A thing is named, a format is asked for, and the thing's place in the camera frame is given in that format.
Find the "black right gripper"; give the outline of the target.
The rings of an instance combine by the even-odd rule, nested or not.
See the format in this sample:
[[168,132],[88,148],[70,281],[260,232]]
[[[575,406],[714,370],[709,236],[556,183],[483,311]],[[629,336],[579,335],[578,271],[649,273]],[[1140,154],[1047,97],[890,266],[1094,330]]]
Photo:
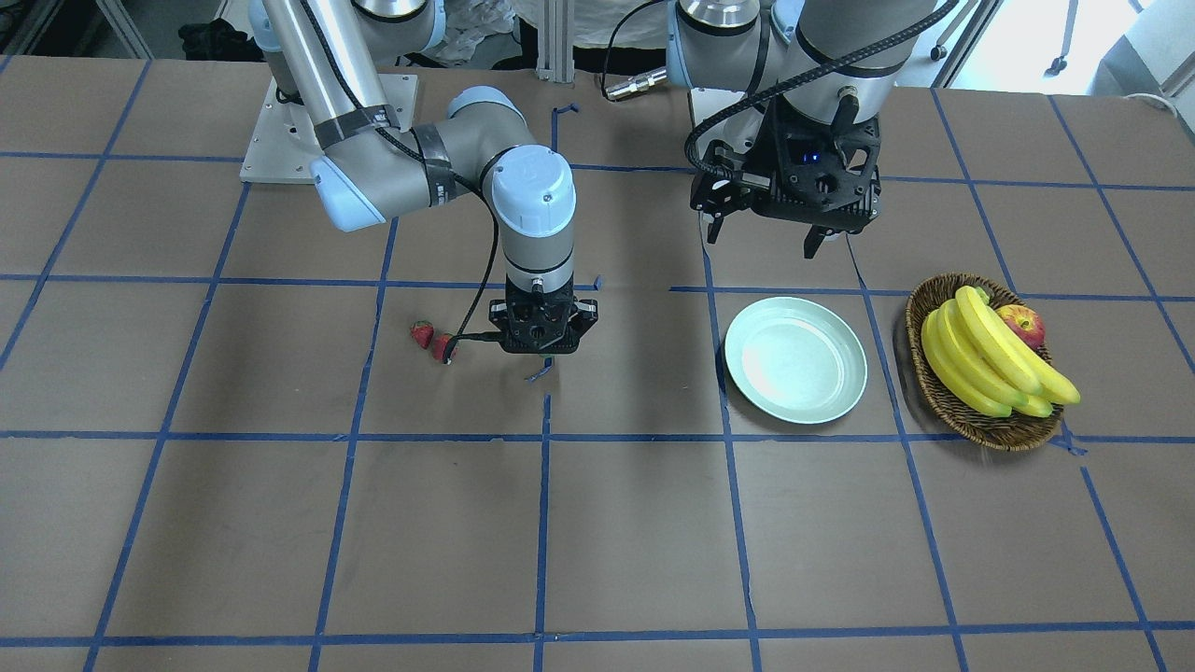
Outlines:
[[598,303],[582,301],[572,293],[572,285],[554,292],[526,292],[507,285],[504,297],[489,303],[496,342],[511,354],[570,356],[599,319]]

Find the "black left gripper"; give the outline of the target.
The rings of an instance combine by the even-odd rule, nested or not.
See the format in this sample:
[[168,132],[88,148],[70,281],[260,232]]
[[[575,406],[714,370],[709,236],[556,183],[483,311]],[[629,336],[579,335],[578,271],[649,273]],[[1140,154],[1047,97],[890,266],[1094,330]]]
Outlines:
[[807,118],[778,94],[701,133],[701,161],[729,177],[700,171],[690,204],[705,218],[705,242],[721,239],[727,216],[808,224],[804,259],[825,242],[858,233],[880,215],[880,120],[859,120],[858,94],[840,93],[827,123]]

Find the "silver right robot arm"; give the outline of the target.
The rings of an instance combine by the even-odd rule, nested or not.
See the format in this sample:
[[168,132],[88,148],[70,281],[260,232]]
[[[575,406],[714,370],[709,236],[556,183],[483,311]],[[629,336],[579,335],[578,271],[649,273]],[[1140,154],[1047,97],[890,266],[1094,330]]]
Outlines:
[[482,341],[564,356],[598,323],[572,292],[577,194],[565,158],[539,145],[497,88],[456,94],[445,120],[403,129],[376,68],[434,47],[440,1],[252,1],[253,38],[278,98],[301,106],[317,143],[308,172],[337,230],[351,232],[474,194],[495,224],[505,288]]

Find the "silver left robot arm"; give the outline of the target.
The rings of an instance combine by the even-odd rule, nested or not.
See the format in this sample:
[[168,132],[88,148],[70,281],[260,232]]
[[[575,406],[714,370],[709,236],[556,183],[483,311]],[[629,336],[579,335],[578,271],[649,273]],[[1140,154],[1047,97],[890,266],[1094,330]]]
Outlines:
[[804,256],[880,216],[880,110],[915,39],[951,1],[672,1],[667,77],[739,93],[684,140],[690,204],[809,226]]

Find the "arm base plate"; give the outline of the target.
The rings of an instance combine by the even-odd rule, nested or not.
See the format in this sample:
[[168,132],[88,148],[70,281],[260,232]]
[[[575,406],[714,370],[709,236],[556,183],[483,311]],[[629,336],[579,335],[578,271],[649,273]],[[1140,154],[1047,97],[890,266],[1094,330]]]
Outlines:
[[[397,112],[400,132],[413,127],[419,77],[381,74],[387,100]],[[299,104],[277,100],[276,85],[270,80],[258,120],[251,134],[240,178],[255,184],[300,184],[311,187],[310,161],[323,153],[315,140],[315,128]]]

